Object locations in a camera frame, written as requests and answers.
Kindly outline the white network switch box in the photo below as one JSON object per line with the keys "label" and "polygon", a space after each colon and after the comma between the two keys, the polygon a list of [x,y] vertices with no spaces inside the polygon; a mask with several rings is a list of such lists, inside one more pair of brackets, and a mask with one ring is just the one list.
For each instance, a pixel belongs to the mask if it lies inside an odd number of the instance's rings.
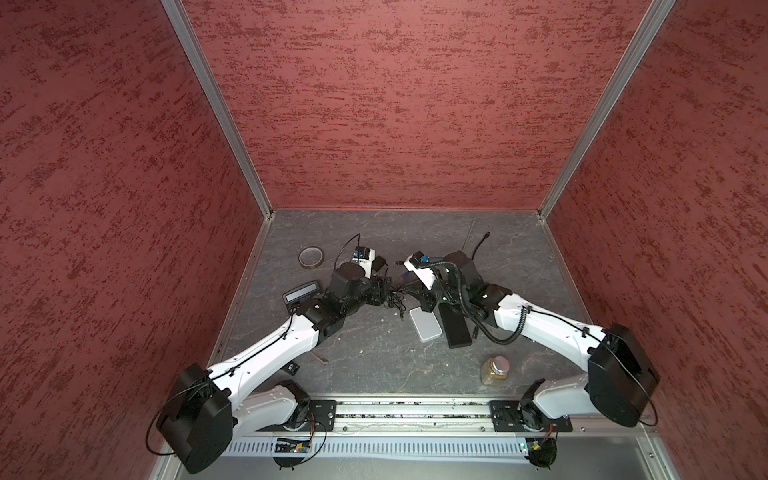
{"label": "white network switch box", "polygon": [[434,313],[417,307],[409,311],[409,317],[422,343],[430,342],[442,335],[441,325]]}

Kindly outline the black ribbed network switch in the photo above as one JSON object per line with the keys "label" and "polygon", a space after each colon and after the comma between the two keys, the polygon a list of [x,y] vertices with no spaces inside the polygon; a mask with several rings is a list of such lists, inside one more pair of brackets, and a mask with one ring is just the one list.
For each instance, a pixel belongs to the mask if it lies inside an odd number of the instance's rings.
{"label": "black ribbed network switch", "polygon": [[459,310],[447,304],[439,304],[436,316],[442,324],[450,349],[464,348],[472,345],[473,340],[465,317]]}

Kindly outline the black power adapter with cable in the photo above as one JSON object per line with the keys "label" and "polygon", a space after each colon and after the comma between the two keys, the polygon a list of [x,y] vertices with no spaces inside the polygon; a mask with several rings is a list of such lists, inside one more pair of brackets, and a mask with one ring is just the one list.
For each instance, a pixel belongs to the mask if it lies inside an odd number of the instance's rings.
{"label": "black power adapter with cable", "polygon": [[[373,263],[373,274],[377,274],[379,276],[388,276],[388,264],[386,260],[381,257],[377,256],[376,260]],[[383,305],[384,307],[388,309],[394,309],[396,311],[396,315],[403,319],[405,314],[405,305],[403,303],[403,296],[401,292],[398,290],[397,287],[394,286],[393,280],[392,280],[392,293],[390,297],[390,302],[388,305]]]}

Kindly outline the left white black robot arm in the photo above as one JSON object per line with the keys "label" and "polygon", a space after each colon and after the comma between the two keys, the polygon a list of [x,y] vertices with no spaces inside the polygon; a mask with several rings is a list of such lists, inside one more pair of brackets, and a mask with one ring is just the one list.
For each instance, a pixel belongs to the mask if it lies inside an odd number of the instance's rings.
{"label": "left white black robot arm", "polygon": [[390,304],[396,288],[390,277],[346,262],[333,271],[323,293],[301,287],[291,295],[282,325],[218,364],[185,368],[153,417],[150,428],[189,473],[208,468],[242,434],[305,423],[310,398],[295,382],[281,382],[265,393],[257,388],[338,332],[361,307]]}

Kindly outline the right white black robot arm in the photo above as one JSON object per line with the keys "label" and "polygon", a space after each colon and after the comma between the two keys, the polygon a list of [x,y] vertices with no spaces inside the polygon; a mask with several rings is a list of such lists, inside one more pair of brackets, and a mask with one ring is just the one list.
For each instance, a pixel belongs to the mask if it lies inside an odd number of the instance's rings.
{"label": "right white black robot arm", "polygon": [[600,414],[635,427],[655,409],[660,377],[632,331],[563,317],[512,290],[486,282],[464,252],[434,259],[416,252],[403,263],[418,280],[414,291],[425,310],[472,324],[488,340],[510,345],[528,339],[580,368],[578,375],[534,381],[519,400],[516,419],[529,431],[543,431],[573,415]]}

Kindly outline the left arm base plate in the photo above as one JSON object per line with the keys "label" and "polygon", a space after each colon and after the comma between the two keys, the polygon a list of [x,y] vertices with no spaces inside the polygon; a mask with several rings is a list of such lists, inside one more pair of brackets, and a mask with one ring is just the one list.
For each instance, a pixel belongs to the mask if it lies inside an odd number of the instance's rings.
{"label": "left arm base plate", "polygon": [[334,428],[336,400],[309,400],[300,403],[289,420],[280,425],[284,431],[311,432],[320,423],[328,431]]}

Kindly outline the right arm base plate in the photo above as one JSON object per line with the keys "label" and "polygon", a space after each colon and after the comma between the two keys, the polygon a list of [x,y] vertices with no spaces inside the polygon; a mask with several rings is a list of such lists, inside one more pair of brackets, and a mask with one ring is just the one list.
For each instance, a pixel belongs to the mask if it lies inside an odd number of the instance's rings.
{"label": "right arm base plate", "polygon": [[541,412],[532,402],[492,400],[489,402],[490,418],[497,433],[570,433],[571,421],[565,417],[552,419]]}

